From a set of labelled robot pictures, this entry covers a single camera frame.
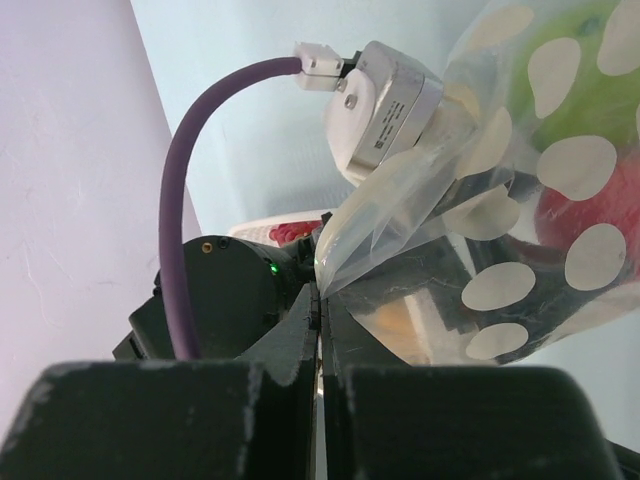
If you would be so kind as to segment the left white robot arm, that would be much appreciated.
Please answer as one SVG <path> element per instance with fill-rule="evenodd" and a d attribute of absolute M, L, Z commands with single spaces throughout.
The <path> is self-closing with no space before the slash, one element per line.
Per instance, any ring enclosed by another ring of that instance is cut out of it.
<path fill-rule="evenodd" d="M 185 260 L 201 351 L 207 359 L 247 357 L 285 321 L 304 286 L 313 281 L 311 256 L 323 229 L 283 246 L 233 237 L 208 236 L 188 242 Z M 467 347 L 481 332 L 513 324 L 525 343 L 490 358 L 505 365 L 548 343 L 570 315 L 556 251 L 514 238 L 467 244 L 465 266 L 445 238 L 406 250 L 330 298 L 332 338 L 346 359 L 362 365 L 471 364 Z M 518 260 L 536 282 L 513 305 L 475 311 L 461 295 L 473 273 L 491 261 Z"/>

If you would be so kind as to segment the clear polka dot zip bag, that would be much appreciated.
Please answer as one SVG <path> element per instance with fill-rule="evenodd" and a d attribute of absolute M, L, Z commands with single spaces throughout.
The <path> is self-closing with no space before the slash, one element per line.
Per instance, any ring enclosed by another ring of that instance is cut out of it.
<path fill-rule="evenodd" d="M 554 250 L 570 315 L 549 343 L 617 320 L 639 307 L 627 244 L 618 228 L 596 224 L 568 251 L 540 244 L 534 214 L 544 189 L 573 201 L 602 190 L 619 150 L 598 136 L 577 136 L 543 151 L 532 125 L 509 107 L 514 64 L 537 25 L 558 13 L 557 1 L 495 1 L 469 27 L 443 75 L 467 87 L 478 106 L 475 123 L 445 136 L 442 147 L 412 150 L 384 163 L 336 209 L 315 253 L 315 277 L 330 297 L 390 258 L 439 236 L 449 240 L 503 240 Z M 536 282 L 521 261 L 494 264 L 472 275 L 462 302 L 475 311 L 497 310 L 524 299 Z M 525 333 L 481 332 L 467 347 L 471 364 L 523 345 Z"/>

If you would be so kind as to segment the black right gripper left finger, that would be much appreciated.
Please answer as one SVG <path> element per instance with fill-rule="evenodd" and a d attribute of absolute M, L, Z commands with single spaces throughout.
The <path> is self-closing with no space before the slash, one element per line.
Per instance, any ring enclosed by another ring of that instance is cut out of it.
<path fill-rule="evenodd" d="M 311 479 L 320 305 L 231 360 L 67 362 L 27 391 L 5 479 Z"/>

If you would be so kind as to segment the red fake apple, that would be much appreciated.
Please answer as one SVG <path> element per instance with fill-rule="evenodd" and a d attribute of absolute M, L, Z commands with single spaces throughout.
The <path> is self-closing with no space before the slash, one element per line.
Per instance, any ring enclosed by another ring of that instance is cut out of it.
<path fill-rule="evenodd" d="M 608 223 L 620 230 L 627 244 L 633 278 L 639 278 L 639 152 L 619 160 L 607 184 L 595 196 L 573 201 L 544 189 L 534 214 L 541 245 L 563 252 L 584 230 Z"/>

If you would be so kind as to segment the pink fake grapes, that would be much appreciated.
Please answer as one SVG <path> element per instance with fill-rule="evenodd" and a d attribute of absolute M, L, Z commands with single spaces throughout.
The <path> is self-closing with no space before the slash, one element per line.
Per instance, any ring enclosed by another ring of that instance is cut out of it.
<path fill-rule="evenodd" d="M 279 224 L 269 231 L 269 239 L 279 247 L 307 237 L 319 228 L 321 221 L 304 221 Z"/>

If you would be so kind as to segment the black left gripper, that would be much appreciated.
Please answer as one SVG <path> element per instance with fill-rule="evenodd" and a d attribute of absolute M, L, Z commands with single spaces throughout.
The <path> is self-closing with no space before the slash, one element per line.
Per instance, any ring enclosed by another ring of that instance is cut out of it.
<path fill-rule="evenodd" d="M 533 290 L 512 306 L 475 311 L 462 302 L 474 273 L 522 260 L 529 244 L 454 240 L 445 236 L 409 249 L 344 289 L 344 358 L 359 364 L 462 365 L 480 332 L 525 333 L 525 343 L 489 358 L 492 365 L 521 360 L 550 341 L 550 287 L 542 272 Z"/>

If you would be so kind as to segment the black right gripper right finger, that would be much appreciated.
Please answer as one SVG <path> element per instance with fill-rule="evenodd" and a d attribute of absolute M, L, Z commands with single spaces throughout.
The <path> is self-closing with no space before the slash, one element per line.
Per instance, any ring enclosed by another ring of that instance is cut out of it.
<path fill-rule="evenodd" d="M 320 304 L 332 479 L 620 479 L 593 409 L 546 367 L 411 367 Z"/>

